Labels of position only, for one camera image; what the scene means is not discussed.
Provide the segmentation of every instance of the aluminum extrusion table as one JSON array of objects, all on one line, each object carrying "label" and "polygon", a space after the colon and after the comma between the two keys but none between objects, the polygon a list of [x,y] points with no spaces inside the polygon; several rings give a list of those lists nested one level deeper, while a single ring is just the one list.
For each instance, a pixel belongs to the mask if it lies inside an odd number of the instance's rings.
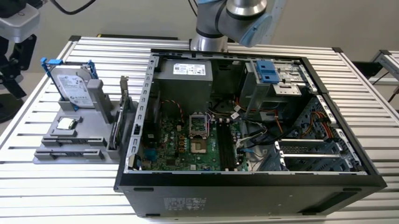
[{"label": "aluminum extrusion table", "polygon": [[[187,41],[82,37],[59,58],[96,62],[104,92],[120,97],[119,77],[129,76],[138,100],[151,48],[189,49]],[[44,77],[0,137],[0,223],[399,223],[399,115],[347,56],[333,48],[230,44],[233,53],[305,56],[319,74],[389,187],[326,218],[139,218],[125,195],[114,192],[118,165],[35,165],[40,145],[59,111],[58,90]]]},{"label": "aluminum extrusion table", "polygon": [[381,50],[371,61],[379,62],[390,74],[399,80],[399,51]]}]

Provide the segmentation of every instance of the green motherboard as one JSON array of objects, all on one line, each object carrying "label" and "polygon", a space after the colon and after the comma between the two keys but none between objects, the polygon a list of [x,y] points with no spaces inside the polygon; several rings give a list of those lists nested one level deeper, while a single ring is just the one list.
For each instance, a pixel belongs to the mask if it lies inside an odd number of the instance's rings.
[{"label": "green motherboard", "polygon": [[[201,120],[193,121],[193,126],[197,130],[202,129]],[[147,164],[143,169],[147,170],[181,170],[181,171],[221,171],[221,156],[218,148],[218,131],[217,122],[210,121],[210,134],[207,139],[190,138],[190,125],[182,125],[181,120],[163,119],[161,138],[157,148],[157,155],[153,161],[145,161]],[[233,122],[230,124],[231,130],[231,144],[235,144],[237,138],[241,138],[239,124]],[[193,153],[193,143],[201,142],[206,147],[203,150]],[[238,171],[247,171],[246,157],[242,156],[243,161],[237,166]]]}]

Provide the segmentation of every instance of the ram slot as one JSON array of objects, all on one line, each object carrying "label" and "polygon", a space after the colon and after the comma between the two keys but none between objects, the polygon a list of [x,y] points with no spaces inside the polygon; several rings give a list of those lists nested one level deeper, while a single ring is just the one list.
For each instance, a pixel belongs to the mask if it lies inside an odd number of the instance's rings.
[{"label": "ram slot", "polygon": [[234,170],[235,164],[235,152],[233,147],[233,136],[229,127],[229,123],[219,122],[217,126],[218,132],[218,146],[221,155],[221,169]]}]

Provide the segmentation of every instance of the white label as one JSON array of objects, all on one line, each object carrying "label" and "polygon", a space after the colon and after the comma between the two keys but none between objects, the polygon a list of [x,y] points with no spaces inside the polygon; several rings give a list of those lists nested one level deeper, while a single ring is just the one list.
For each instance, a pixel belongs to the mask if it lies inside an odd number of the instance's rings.
[{"label": "white label", "polygon": [[205,64],[175,64],[174,65],[175,75],[206,75],[206,65]]},{"label": "white label", "polygon": [[231,118],[233,118],[233,119],[237,119],[238,117],[239,117],[239,113],[235,112],[235,113],[231,115]]},{"label": "white label", "polygon": [[165,208],[170,211],[205,210],[207,204],[206,197],[165,197]]},{"label": "white label", "polygon": [[239,105],[235,106],[235,111],[239,112],[239,110],[242,109],[242,107]]},{"label": "white label", "polygon": [[58,75],[58,79],[71,103],[80,107],[94,106],[83,78],[79,76]]}]

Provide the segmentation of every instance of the blue drive bracket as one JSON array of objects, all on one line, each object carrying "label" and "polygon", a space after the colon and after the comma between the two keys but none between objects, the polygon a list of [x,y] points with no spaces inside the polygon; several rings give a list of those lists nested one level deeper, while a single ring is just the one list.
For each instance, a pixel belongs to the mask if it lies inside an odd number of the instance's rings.
[{"label": "blue drive bracket", "polygon": [[90,70],[91,70],[91,72],[92,72],[92,78],[94,78],[94,79],[99,79],[99,76],[98,76],[98,70],[95,69],[95,63],[92,62],[92,60],[88,60],[87,65],[88,65]]},{"label": "blue drive bracket", "polygon": [[[52,69],[52,67],[64,64],[63,60],[59,60],[59,59],[51,59],[51,60],[48,61],[48,59],[44,57],[44,58],[42,58],[40,62],[42,62],[42,67],[43,67],[43,69],[44,69],[46,75],[51,78],[51,81],[52,81],[52,83],[55,84],[55,87],[56,87],[56,89],[58,89],[58,92],[59,92],[59,94],[60,94],[60,96],[62,96],[62,101],[67,101],[66,98],[64,98],[64,96],[63,96],[63,94],[62,94],[62,91],[60,91],[60,89],[59,89],[59,87],[58,87],[55,78],[54,78],[54,76],[51,75],[51,71],[50,71],[50,70]],[[79,106],[76,106],[75,104],[72,104],[72,107],[74,107],[74,110],[75,110],[75,111],[79,110]]]},{"label": "blue drive bracket", "polygon": [[261,76],[262,83],[278,84],[281,82],[281,77],[275,70],[275,65],[271,61],[258,60],[257,72]]}]

